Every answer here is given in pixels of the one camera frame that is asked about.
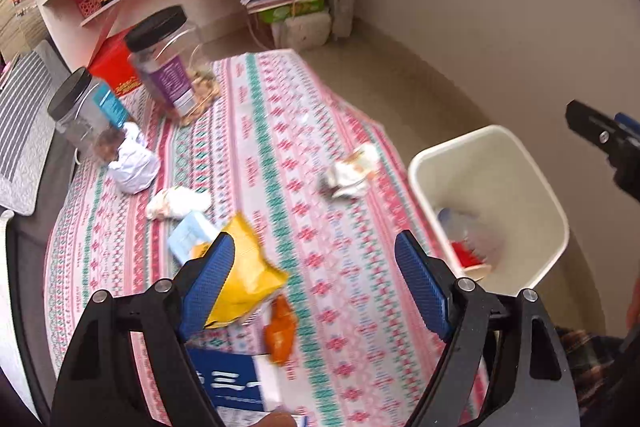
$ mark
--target person's hand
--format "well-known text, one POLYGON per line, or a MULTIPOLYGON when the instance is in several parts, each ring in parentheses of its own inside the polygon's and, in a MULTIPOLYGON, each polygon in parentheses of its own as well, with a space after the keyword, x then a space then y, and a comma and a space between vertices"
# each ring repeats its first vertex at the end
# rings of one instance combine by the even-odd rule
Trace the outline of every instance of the person's hand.
POLYGON ((626 327, 633 328, 640 321, 640 276, 634 284, 634 291, 631 295, 631 304, 626 310, 626 327))
POLYGON ((252 427, 296 427, 296 421, 286 411, 274 411, 269 413, 252 427))

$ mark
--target crumpled paper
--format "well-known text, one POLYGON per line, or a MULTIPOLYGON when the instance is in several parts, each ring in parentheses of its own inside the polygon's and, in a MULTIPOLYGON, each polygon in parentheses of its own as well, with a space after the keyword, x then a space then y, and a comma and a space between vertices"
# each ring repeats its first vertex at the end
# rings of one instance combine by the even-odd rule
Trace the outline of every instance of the crumpled paper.
POLYGON ((118 159, 108 164, 107 174, 126 194, 145 190, 158 175, 160 158, 146 148, 146 138, 133 122, 122 129, 125 139, 118 147, 118 159))
POLYGON ((184 219, 192 210, 206 212, 211 206, 208 190, 196 192, 186 187, 163 188, 145 209, 146 219, 184 219))
POLYGON ((326 185, 331 189, 332 198, 361 198, 369 190, 380 166, 380 153, 371 142, 365 142, 351 155, 338 160, 325 172, 326 185))

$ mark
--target storage basket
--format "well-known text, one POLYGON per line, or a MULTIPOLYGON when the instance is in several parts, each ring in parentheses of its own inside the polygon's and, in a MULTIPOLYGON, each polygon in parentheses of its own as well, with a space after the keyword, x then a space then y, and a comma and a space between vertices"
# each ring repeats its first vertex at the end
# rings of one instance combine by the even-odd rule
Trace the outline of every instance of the storage basket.
POLYGON ((89 15, 96 13, 102 7, 101 1, 102 0, 81 0, 78 2, 78 8, 82 17, 86 19, 89 15))

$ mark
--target clear plastic jar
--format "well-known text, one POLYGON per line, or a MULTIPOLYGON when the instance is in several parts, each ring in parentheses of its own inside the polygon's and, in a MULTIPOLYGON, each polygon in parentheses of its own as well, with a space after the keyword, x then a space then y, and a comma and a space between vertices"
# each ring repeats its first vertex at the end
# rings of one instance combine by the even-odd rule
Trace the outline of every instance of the clear plastic jar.
POLYGON ((147 17, 124 41, 140 81, 167 116, 180 125, 201 117, 219 94, 198 27, 187 19, 181 6, 147 17))
POLYGON ((47 112, 56 121, 56 130, 79 152, 93 152, 103 163, 113 160, 125 137, 124 123, 132 121, 108 84, 86 68, 74 71, 62 83, 47 112))

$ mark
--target patterned tablecloth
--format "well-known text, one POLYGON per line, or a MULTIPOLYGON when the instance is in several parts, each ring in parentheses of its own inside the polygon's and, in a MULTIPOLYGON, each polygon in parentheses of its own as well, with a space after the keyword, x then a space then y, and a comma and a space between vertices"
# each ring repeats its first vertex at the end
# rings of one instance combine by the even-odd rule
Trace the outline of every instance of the patterned tablecloth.
MULTIPOLYGON (((425 250, 440 247, 412 198, 398 155, 379 124, 324 87, 291 51, 215 63, 220 99, 196 123, 177 128, 143 89, 126 104, 162 160, 149 190, 124 196, 106 171, 85 161, 52 232, 45 307, 58 371, 91 294, 144 291, 178 266, 167 248, 175 223, 148 221, 145 206, 161 188, 208 189, 207 213, 223 224, 241 211, 267 256, 290 274, 287 296, 298 339, 286 366, 286 405, 312 426, 401 426, 428 382, 442 344, 426 330, 394 260, 396 233, 411 229, 425 250), (364 141, 377 145, 382 169, 368 195, 331 201, 321 173, 364 141)), ((247 327, 207 331, 192 342, 263 353, 261 317, 247 327)), ((152 415, 168 422, 153 384, 142 336, 136 362, 152 415)), ((477 413, 480 376, 464 417, 477 413)))

